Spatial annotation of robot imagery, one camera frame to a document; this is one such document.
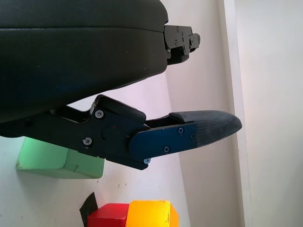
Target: textured rubber pad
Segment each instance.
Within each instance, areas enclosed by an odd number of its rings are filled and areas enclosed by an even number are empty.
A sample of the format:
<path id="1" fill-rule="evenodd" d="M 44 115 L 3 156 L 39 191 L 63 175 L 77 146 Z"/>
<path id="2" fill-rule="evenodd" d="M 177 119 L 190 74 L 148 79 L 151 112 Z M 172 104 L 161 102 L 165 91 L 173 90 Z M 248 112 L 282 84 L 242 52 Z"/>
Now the textured rubber pad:
<path id="1" fill-rule="evenodd" d="M 242 128 L 239 118 L 222 111 L 191 111 L 170 113 L 169 115 L 184 123 L 197 124 L 197 147 L 224 139 Z"/>

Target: wooden block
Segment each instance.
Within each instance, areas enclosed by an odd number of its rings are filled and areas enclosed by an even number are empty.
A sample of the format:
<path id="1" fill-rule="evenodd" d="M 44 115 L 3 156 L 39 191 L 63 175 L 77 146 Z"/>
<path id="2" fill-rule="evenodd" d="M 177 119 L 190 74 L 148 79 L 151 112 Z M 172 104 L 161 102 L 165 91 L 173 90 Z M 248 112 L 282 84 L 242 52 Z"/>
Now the wooden block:
<path id="1" fill-rule="evenodd" d="M 133 201 L 126 227 L 178 227 L 179 216 L 169 201 Z"/>
<path id="2" fill-rule="evenodd" d="M 16 169 L 62 179 L 97 179 L 103 175 L 104 159 L 75 150 L 26 138 Z"/>
<path id="3" fill-rule="evenodd" d="M 125 227 L 129 204 L 110 203 L 88 216 L 87 227 Z"/>

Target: bolt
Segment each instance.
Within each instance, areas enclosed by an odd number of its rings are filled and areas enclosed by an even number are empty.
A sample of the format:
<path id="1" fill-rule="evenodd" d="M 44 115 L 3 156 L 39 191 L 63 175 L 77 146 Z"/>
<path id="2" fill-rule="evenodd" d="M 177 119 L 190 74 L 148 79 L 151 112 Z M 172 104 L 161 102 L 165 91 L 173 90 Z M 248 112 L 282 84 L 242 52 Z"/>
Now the bolt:
<path id="1" fill-rule="evenodd" d="M 182 127 L 179 128 L 179 129 L 178 129 L 178 133 L 179 133 L 179 134 L 183 134 L 183 133 L 184 133 L 184 128 L 182 128 Z"/>
<path id="2" fill-rule="evenodd" d="M 170 147 L 165 147 L 163 149 L 163 151 L 164 151 L 165 154 L 169 153 L 170 152 Z"/>
<path id="3" fill-rule="evenodd" d="M 90 137 L 86 137 L 82 142 L 85 146 L 89 146 L 92 144 L 93 140 Z"/>
<path id="4" fill-rule="evenodd" d="M 191 140 L 196 140 L 196 135 L 195 135 L 194 133 L 191 133 L 191 134 L 190 134 L 190 139 L 191 139 Z"/>
<path id="5" fill-rule="evenodd" d="M 97 110 L 95 112 L 95 117 L 97 117 L 98 119 L 101 119 L 102 117 L 104 117 L 104 113 L 102 110 Z"/>
<path id="6" fill-rule="evenodd" d="M 151 158 L 144 159 L 144 163 L 145 163 L 145 164 L 149 164 L 150 162 L 151 162 Z"/>

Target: green foam block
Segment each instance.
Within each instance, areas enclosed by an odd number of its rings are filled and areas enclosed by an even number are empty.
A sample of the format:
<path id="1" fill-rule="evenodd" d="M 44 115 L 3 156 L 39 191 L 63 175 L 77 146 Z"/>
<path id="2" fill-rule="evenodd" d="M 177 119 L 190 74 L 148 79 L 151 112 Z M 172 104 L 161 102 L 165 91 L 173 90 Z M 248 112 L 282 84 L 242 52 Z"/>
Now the green foam block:
<path id="1" fill-rule="evenodd" d="M 26 138 L 16 169 L 62 179 L 99 179 L 104 159 Z"/>

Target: yellow block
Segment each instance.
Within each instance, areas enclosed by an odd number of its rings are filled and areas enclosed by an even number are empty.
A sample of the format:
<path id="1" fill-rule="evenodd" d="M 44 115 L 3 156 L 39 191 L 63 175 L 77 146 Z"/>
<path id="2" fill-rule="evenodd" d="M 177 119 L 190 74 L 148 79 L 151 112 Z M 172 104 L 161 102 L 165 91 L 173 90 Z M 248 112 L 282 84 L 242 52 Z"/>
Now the yellow block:
<path id="1" fill-rule="evenodd" d="M 126 227 L 179 227 L 179 216 L 169 201 L 133 201 Z"/>

